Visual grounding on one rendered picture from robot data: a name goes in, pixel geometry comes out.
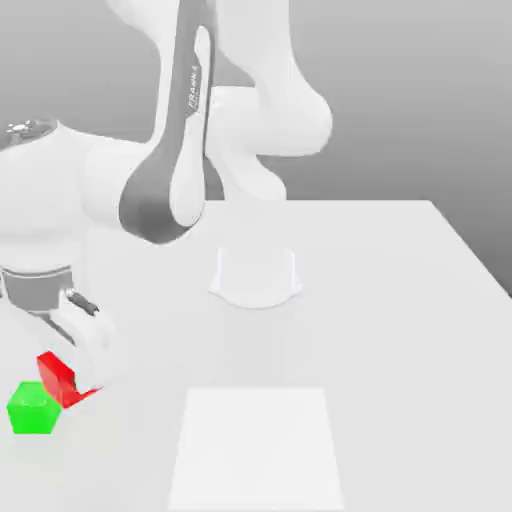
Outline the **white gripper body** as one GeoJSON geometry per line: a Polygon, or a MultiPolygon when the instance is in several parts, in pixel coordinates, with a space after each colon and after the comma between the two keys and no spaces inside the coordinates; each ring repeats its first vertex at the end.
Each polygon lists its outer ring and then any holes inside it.
{"type": "Polygon", "coordinates": [[[52,352],[75,374],[77,385],[106,385],[116,365],[116,336],[107,315],[64,305],[45,314],[13,308],[13,317],[43,352],[52,352]]]}

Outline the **small red cube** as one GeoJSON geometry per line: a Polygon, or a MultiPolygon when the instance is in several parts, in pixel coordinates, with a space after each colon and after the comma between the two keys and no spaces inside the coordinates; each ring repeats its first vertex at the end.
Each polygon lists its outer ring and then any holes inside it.
{"type": "Polygon", "coordinates": [[[68,409],[95,394],[100,388],[80,392],[76,386],[75,373],[51,351],[37,357],[41,381],[48,394],[64,409],[68,409]]]}

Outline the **small green cube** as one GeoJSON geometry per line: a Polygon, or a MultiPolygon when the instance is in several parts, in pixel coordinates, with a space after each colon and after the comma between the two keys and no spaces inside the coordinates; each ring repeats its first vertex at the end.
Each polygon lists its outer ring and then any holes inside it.
{"type": "Polygon", "coordinates": [[[21,381],[6,406],[14,434],[51,434],[62,408],[41,381],[21,381]]]}

